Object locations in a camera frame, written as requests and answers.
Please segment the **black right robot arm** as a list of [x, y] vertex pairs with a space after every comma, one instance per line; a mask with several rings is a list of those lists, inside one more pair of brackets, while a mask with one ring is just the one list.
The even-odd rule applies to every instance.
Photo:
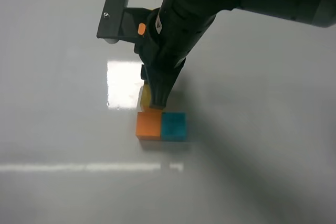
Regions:
[[152, 108], [165, 108], [187, 55], [216, 15], [233, 9], [317, 27], [335, 24], [335, 0], [163, 0], [147, 17], [137, 46]]

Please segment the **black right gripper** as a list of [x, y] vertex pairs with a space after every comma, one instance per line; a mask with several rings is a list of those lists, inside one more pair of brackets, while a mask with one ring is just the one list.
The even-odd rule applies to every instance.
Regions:
[[146, 29], [134, 52], [143, 62], [141, 79], [149, 84], [150, 107], [163, 110], [185, 58], [216, 15], [199, 15], [182, 8], [137, 8], [135, 20]]

